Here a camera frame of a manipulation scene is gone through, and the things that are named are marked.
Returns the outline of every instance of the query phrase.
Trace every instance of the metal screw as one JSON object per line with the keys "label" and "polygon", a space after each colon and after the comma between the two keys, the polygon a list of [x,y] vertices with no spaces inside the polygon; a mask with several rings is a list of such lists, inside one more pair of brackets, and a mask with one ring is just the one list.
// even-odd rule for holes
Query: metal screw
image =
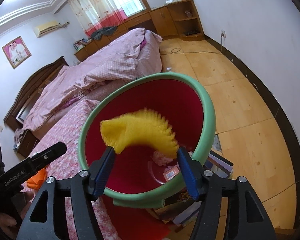
{"label": "metal screw", "polygon": [[88,174],[89,174],[88,171],[80,171],[80,173],[79,173],[80,177],[85,177],[85,176],[87,176]]}
{"label": "metal screw", "polygon": [[47,178],[47,183],[52,183],[53,181],[54,181],[54,177],[49,177],[49,178]]}
{"label": "metal screw", "polygon": [[238,180],[239,180],[240,182],[242,182],[242,183],[247,182],[247,178],[244,177],[244,176],[240,176],[240,177],[238,178]]}
{"label": "metal screw", "polygon": [[207,177],[211,177],[212,174],[213,174],[213,172],[212,172],[212,171],[209,171],[209,170],[205,170],[205,171],[203,172],[203,174],[204,174],[205,176],[207,176]]}

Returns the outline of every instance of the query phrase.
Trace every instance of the bride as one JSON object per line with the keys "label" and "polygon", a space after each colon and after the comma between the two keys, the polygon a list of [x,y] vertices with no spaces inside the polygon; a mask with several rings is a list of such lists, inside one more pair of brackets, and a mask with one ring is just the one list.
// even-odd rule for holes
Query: bride
{"label": "bride", "polygon": [[10,60],[13,65],[16,65],[20,61],[20,56],[18,55],[16,48],[10,44],[9,45],[9,52],[10,52]]}

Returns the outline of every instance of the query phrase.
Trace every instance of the groom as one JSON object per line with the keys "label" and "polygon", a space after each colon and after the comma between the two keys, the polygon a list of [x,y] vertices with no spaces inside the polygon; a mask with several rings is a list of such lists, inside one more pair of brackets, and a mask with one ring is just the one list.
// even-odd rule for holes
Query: groom
{"label": "groom", "polygon": [[16,41],[14,41],[12,43],[13,47],[16,49],[18,55],[20,56],[21,59],[27,57],[27,52],[26,52],[26,48],[25,46],[23,46],[20,43],[17,43]]}

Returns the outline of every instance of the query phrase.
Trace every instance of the green trash can rim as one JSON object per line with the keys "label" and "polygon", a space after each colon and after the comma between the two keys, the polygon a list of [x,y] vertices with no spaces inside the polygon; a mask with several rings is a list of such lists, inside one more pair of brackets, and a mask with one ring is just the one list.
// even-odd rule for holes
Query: green trash can rim
{"label": "green trash can rim", "polygon": [[[84,126],[82,127],[82,131],[79,137],[78,142],[78,159],[82,169],[87,170],[89,168],[86,157],[85,157],[85,141],[90,125],[93,120],[97,116],[97,114],[115,97],[122,94],[123,92],[133,88],[135,86],[141,85],[146,82],[150,82],[153,80],[159,79],[173,79],[177,81],[181,81],[188,86],[190,86],[199,96],[202,107],[203,107],[203,127],[200,135],[199,142],[197,144],[196,149],[192,155],[194,160],[199,161],[202,165],[206,161],[209,152],[211,150],[213,139],[215,136],[216,130],[216,116],[213,107],[213,103],[211,98],[205,88],[195,79],[179,74],[179,73],[157,73],[153,75],[149,75],[140,79],[137,79],[133,82],[128,83],[127,85],[121,87],[117,91],[110,94],[106,97],[89,115]],[[166,182],[165,184],[152,189],[147,192],[138,193],[138,194],[125,194],[121,192],[114,191],[109,188],[105,188],[104,194],[113,198],[117,205],[122,206],[130,206],[135,208],[145,208],[149,207],[147,203],[151,203],[152,207],[162,207],[164,205],[164,199],[174,195],[185,187],[185,183],[183,181],[181,173],[176,175],[173,179]]]}

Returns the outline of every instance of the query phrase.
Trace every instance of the wooden headboard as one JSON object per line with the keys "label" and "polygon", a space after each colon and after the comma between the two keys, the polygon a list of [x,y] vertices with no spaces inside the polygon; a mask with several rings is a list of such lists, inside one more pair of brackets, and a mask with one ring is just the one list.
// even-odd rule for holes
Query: wooden headboard
{"label": "wooden headboard", "polygon": [[17,128],[21,129],[24,119],[40,97],[43,89],[56,78],[64,65],[68,66],[68,63],[63,57],[60,57],[34,73],[21,88],[14,104],[4,118],[4,123],[14,131]]}

